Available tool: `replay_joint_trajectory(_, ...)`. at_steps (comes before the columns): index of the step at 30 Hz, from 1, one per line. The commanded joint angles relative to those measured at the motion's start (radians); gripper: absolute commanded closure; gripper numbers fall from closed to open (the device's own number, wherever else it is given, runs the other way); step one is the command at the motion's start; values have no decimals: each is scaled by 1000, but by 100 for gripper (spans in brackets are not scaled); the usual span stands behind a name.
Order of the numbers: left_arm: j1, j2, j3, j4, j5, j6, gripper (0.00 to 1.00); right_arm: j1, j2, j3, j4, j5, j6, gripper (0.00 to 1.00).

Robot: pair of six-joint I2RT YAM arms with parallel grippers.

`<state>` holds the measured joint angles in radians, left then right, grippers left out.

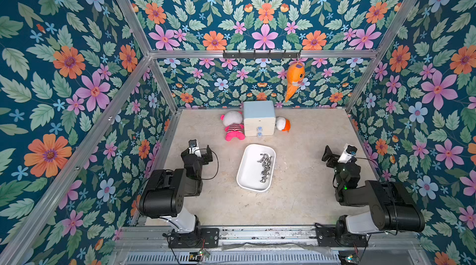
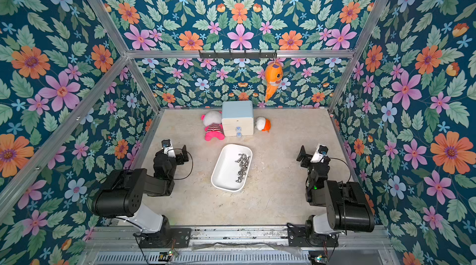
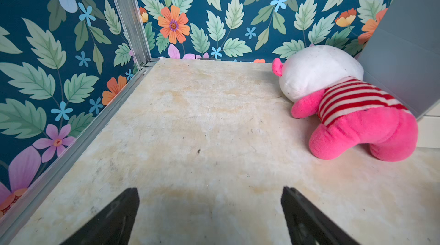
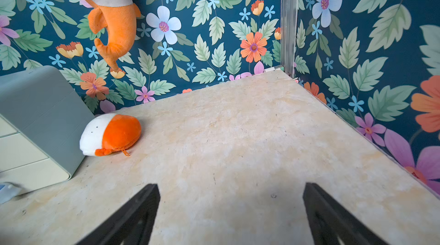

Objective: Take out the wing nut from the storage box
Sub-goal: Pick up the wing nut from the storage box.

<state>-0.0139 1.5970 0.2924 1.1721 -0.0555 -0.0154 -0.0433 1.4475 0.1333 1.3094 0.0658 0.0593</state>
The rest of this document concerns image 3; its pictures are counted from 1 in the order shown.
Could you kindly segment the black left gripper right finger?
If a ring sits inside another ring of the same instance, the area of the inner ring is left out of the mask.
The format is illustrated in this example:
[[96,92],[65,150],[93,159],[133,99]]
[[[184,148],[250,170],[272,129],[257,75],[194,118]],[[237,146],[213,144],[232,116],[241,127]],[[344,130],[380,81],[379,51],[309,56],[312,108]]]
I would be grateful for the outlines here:
[[358,245],[295,188],[284,187],[281,205],[293,245]]

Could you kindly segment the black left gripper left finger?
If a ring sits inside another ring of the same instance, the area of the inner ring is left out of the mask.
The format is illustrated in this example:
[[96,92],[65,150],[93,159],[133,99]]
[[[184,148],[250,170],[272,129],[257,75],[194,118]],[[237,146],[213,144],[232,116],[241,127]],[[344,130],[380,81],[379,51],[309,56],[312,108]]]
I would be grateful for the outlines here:
[[140,204],[138,190],[127,188],[63,245],[127,245]]

